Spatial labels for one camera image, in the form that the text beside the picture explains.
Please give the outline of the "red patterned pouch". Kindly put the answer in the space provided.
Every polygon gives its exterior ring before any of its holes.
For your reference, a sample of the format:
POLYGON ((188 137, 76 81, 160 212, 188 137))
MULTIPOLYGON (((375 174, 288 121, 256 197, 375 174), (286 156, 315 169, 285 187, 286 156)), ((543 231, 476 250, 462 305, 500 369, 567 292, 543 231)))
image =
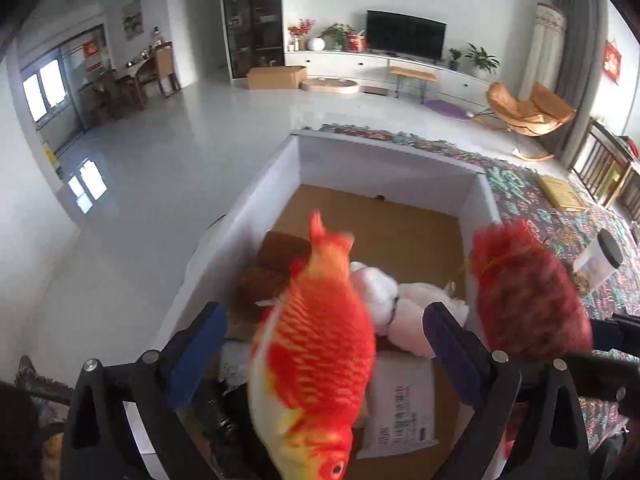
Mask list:
POLYGON ((525 363, 594 349, 570 274, 522 219, 474 232, 468 260, 488 347, 525 363))

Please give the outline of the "white wipes package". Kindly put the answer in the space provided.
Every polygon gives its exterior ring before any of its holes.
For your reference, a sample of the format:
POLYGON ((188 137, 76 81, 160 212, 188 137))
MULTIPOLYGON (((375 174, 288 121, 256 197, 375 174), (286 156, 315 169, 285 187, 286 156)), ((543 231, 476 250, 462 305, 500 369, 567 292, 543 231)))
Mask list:
POLYGON ((438 443, 430 360, 410 353, 379 353, 367 404, 369 416, 357 452, 360 460, 413 453, 438 443))

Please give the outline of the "clear zip plastic bag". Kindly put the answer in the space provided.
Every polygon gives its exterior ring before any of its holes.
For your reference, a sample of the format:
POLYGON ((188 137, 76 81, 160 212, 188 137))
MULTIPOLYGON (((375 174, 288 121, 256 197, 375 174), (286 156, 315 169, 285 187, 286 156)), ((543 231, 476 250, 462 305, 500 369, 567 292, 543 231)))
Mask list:
POLYGON ((233 390, 247 383, 250 343, 227 339, 219 356, 218 382, 227 390, 233 390))

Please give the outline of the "orange knitted cloth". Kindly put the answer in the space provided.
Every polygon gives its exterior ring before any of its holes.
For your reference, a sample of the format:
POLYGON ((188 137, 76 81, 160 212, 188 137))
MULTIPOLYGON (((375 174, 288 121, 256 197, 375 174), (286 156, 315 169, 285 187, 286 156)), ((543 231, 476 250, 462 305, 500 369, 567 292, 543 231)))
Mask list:
POLYGON ((258 316, 288 287, 292 265, 306 262, 310 243, 303 237, 268 231, 256 257, 240 274, 235 285, 236 307, 249 316, 258 316))

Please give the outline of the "clear jar black lid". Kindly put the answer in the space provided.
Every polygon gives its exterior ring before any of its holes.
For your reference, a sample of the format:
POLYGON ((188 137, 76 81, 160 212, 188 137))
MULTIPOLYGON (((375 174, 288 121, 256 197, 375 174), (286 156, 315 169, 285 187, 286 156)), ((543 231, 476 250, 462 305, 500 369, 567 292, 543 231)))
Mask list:
POLYGON ((597 290, 624 262, 620 245, 607 229, 597 236, 573 262, 573 280, 579 297, 597 290))

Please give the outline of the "yellow flat box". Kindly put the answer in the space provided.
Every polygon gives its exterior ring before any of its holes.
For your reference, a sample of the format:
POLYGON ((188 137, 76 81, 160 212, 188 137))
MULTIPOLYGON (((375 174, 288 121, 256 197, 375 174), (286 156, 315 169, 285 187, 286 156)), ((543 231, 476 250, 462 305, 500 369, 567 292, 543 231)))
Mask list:
POLYGON ((570 182, 538 174, 537 183, 555 209, 568 212, 584 212, 587 210, 570 182))

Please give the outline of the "white cardboard storage box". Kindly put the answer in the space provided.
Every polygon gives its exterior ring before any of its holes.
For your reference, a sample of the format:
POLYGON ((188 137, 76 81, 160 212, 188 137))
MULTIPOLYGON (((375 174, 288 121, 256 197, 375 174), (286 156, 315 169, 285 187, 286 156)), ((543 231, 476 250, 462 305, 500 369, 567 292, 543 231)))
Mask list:
MULTIPOLYGON (((498 210, 485 171, 430 153, 373 141, 294 133, 244 190, 186 274, 155 336, 159 346, 220 298, 256 252, 299 185, 357 195, 381 192, 395 203, 452 214, 476 197, 476 221, 498 210)), ((248 367, 248 406, 259 439, 285 479, 339 479, 374 369, 371 315, 350 277, 355 237, 309 216, 310 254, 258 327, 248 367)))

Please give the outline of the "green potted plant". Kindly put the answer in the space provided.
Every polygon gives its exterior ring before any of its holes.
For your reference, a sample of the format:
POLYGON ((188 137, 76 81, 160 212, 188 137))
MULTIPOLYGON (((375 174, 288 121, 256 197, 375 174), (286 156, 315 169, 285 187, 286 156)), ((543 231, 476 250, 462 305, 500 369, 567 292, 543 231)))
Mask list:
POLYGON ((483 47, 469 44, 465 58, 471 65, 472 75, 478 79, 487 80, 498 72, 500 62, 495 55, 489 54, 483 47))

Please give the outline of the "white tv console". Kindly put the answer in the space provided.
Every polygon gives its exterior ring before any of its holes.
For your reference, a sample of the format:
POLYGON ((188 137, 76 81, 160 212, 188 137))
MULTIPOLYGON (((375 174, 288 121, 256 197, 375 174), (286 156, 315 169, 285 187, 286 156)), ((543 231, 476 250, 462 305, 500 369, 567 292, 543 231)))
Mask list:
MULTIPOLYGON (((391 65, 424 70, 439 80, 437 86, 427 90, 427 99, 440 99, 468 110, 481 110, 487 106, 487 81, 442 66, 373 53, 337 51, 288 52, 284 60, 287 66, 305 66, 311 77, 352 79, 366 87, 385 88, 390 93, 395 93, 396 86, 396 78, 388 70, 391 65)), ((419 85, 406 79, 400 93, 419 96, 419 85)))

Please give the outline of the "small potted plant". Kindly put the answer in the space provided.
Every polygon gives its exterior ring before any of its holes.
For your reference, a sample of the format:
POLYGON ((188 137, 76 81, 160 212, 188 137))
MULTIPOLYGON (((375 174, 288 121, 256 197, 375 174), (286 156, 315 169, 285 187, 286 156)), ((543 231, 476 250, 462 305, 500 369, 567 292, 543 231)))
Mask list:
POLYGON ((457 72, 459 70, 460 60, 462 58, 462 51, 455 48, 450 48, 448 54, 448 68, 457 72))

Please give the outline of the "brown cardboard box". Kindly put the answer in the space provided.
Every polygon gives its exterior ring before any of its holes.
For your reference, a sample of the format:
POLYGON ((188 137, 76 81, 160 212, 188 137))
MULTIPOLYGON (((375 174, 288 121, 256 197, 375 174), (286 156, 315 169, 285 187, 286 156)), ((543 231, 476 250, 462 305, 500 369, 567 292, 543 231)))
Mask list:
POLYGON ((297 90, 306 78, 305 66, 254 67, 246 76, 250 90, 297 90))

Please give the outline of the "black flat television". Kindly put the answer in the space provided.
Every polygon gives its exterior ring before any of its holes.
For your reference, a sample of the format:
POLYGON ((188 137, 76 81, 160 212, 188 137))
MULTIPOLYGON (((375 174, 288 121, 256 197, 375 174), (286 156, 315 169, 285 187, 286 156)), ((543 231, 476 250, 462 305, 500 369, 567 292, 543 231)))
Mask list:
POLYGON ((417 16, 367 10, 366 41, 370 50, 439 61, 446 24, 417 16))

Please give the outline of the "red flower arrangement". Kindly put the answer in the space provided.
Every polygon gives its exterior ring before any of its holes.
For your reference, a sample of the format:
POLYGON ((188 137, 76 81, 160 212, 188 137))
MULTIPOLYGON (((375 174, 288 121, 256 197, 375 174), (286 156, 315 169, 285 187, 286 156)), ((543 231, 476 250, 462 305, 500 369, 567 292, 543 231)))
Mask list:
POLYGON ((316 22, 311 18, 300 18, 297 22, 288 24, 288 34, 293 40, 295 51, 306 49, 307 37, 314 28, 314 24, 316 22))

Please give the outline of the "dark glass cabinet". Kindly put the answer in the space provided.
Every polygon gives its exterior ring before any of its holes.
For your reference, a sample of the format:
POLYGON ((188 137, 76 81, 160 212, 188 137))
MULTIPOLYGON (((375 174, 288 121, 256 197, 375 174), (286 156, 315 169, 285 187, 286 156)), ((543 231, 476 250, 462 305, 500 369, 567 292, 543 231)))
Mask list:
POLYGON ((231 79, 251 68, 282 66, 282 0, 222 0, 231 79))

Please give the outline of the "red wall decoration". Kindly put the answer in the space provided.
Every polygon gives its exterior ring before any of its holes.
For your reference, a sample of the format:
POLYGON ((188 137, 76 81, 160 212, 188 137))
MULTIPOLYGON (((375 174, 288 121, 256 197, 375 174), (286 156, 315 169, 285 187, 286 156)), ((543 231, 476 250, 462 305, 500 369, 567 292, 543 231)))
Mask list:
POLYGON ((622 69, 622 55, 617 50, 614 42, 605 41, 604 55, 603 55, 603 71, 608 79, 611 79, 614 84, 618 84, 620 80, 620 70, 622 69))

